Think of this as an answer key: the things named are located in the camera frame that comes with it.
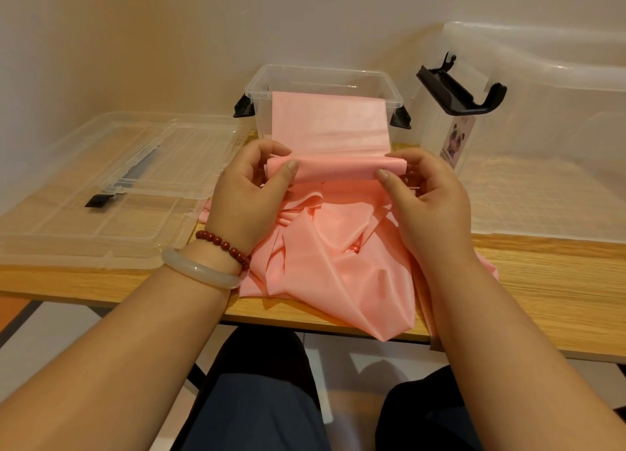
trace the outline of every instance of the bangle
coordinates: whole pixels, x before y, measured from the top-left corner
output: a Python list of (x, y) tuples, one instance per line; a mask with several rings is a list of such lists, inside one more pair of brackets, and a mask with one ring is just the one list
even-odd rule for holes
[(167, 248), (161, 253), (163, 263), (174, 271), (204, 284), (217, 288), (235, 289), (239, 287), (241, 278), (234, 274), (223, 273), (208, 266), (201, 265), (178, 253), (178, 249)]
[(207, 242), (213, 243), (213, 245), (221, 247), (222, 250), (227, 251), (231, 254), (235, 260), (237, 260), (242, 269), (248, 269), (250, 267), (250, 258), (246, 257), (245, 254), (241, 253), (235, 247), (231, 247), (231, 244), (226, 240), (222, 240), (222, 237), (218, 237), (214, 233), (207, 232), (206, 230), (198, 230), (196, 232), (196, 238), (198, 240), (206, 240)]

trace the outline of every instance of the pants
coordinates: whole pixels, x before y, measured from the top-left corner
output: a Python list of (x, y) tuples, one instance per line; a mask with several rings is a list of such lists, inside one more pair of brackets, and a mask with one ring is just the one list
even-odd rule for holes
[[(378, 451), (480, 450), (449, 367), (394, 387)], [(239, 326), (215, 358), (172, 451), (327, 451), (309, 360), (293, 331)]]

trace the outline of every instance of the black latch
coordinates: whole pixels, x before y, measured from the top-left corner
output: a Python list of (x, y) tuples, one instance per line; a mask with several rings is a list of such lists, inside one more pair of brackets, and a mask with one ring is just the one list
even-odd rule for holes
[(506, 87), (504, 85), (501, 83), (491, 85), (484, 103), (477, 105), (474, 103), (474, 97), (471, 93), (448, 75), (448, 70), (455, 64), (456, 55), (453, 55), (449, 62), (446, 62), (447, 59), (448, 54), (443, 59), (443, 64), (440, 68), (428, 70), (422, 66), (417, 73), (420, 82), (433, 95), (433, 98), (439, 103), (444, 112), (451, 116), (484, 115), (500, 106), (506, 95)]
[(402, 128), (403, 130), (411, 129), (411, 115), (406, 111), (404, 105), (394, 110), (389, 124), (396, 128)]
[(247, 97), (244, 93), (239, 101), (235, 105), (235, 114), (233, 118), (247, 118), (248, 116), (254, 116), (254, 103), (250, 97)]
[(93, 207), (95, 209), (102, 209), (106, 205), (106, 202), (115, 197), (115, 194), (96, 194), (89, 199), (84, 206)]

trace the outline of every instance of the panda sticker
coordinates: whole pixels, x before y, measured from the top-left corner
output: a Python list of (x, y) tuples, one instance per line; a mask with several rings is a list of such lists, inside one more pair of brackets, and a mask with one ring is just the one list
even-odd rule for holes
[(453, 168), (456, 168), (461, 158), (475, 121), (474, 116), (456, 116), (452, 120), (440, 156)]

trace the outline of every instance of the wooden tabletop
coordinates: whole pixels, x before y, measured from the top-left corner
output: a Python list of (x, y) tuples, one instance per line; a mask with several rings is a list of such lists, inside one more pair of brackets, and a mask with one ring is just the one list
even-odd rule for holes
[[(568, 357), (626, 363), (626, 245), (474, 235), (500, 281)], [(0, 267), (0, 294), (89, 306), (121, 302), (149, 271)], [(231, 295), (224, 322), (362, 335), (298, 301)], [(398, 339), (427, 343), (418, 314)]]

